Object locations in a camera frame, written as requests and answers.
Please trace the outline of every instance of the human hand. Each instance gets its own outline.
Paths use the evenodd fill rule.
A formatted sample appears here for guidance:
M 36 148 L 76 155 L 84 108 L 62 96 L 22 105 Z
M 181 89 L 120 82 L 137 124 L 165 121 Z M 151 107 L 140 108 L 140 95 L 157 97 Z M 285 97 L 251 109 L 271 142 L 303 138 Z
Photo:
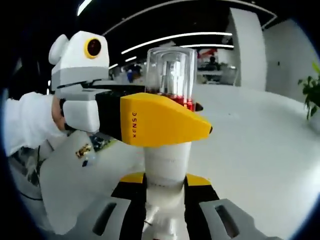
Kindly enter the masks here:
M 60 108 L 60 99 L 57 98 L 55 95 L 53 96 L 52 100 L 52 107 L 51 107 L 51 114 L 52 114 L 52 119 L 58 129 L 60 131 L 65 130 L 65 118 L 61 114 L 61 108 Z

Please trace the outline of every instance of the clear container lid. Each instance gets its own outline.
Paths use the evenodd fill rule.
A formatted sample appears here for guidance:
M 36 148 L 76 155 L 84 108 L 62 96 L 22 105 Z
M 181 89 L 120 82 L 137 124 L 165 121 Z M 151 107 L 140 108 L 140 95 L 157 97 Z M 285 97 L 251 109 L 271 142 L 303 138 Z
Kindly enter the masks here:
M 148 51 L 145 91 L 192 100 L 197 74 L 197 52 L 178 46 L 155 47 Z

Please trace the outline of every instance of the person's arm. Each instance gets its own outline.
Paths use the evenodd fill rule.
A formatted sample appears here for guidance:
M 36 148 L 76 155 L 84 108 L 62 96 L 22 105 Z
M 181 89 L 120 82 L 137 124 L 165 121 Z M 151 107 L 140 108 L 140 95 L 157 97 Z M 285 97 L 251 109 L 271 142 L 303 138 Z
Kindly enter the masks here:
M 63 136 L 64 118 L 59 100 L 31 92 L 8 99 L 4 110 L 4 149 L 10 156 L 21 147 L 35 149 L 49 137 Z

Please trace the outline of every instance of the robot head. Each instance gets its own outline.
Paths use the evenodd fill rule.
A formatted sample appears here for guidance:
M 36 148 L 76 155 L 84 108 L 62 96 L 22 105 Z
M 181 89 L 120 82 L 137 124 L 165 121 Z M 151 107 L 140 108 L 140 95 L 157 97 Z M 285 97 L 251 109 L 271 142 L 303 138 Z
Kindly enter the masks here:
M 49 52 L 52 90 L 108 78 L 107 40 L 100 35 L 79 31 L 70 40 L 59 36 Z

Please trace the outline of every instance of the green plant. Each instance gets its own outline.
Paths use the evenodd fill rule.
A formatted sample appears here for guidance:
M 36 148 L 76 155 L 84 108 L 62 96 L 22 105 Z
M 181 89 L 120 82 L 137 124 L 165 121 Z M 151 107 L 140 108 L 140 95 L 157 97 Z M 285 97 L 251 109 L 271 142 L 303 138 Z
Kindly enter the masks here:
M 302 93 L 305 95 L 304 105 L 307 107 L 306 119 L 309 120 L 320 108 L 320 69 L 313 62 L 312 67 L 317 73 L 317 79 L 308 76 L 306 79 L 299 79 L 298 85 L 303 85 Z

